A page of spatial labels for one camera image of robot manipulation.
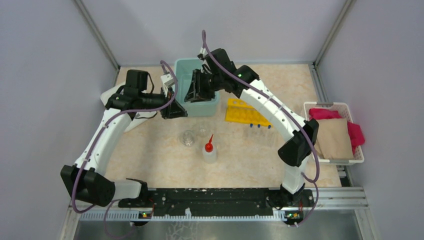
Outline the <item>clear glass beaker front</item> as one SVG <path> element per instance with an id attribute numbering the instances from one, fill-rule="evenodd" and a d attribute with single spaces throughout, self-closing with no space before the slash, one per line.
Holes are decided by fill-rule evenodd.
<path id="1" fill-rule="evenodd" d="M 186 147 L 193 147 L 196 143 L 196 134 L 192 130 L 185 130 L 180 134 L 180 142 Z"/>

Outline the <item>yellow test tube rack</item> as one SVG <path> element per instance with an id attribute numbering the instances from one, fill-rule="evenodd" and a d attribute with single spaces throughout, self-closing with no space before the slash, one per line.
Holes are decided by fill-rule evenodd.
<path id="1" fill-rule="evenodd" d="M 255 108 L 238 98 L 229 98 L 225 112 L 226 122 L 271 128 L 273 125 Z"/>

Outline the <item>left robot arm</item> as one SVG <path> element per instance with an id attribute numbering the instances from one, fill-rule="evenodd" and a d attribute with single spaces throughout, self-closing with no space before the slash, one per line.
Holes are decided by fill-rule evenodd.
<path id="1" fill-rule="evenodd" d="M 147 93 L 150 74 L 142 70 L 127 71 L 126 82 L 101 95 L 105 104 L 102 120 L 88 146 L 73 165 L 64 165 L 60 176 L 71 197 L 76 213 L 77 201 L 107 207 L 113 201 L 130 199 L 138 207 L 149 203 L 147 183 L 137 179 L 112 181 L 105 177 L 112 153 L 137 113 L 161 113 L 164 119 L 187 116 L 176 101 L 178 80 L 169 70 L 161 76 L 160 93 Z"/>

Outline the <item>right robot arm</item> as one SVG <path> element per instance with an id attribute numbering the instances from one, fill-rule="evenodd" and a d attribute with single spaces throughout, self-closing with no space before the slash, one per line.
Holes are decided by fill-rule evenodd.
<path id="1" fill-rule="evenodd" d="M 236 67 L 223 48 L 208 52 L 202 47 L 197 56 L 202 62 L 194 69 L 185 102 L 212 100 L 224 90 L 252 106 L 283 136 L 285 143 L 277 151 L 284 162 L 281 199 L 287 206 L 301 200 L 305 185 L 306 161 L 315 155 L 319 124 L 292 112 L 282 103 L 249 66 Z"/>

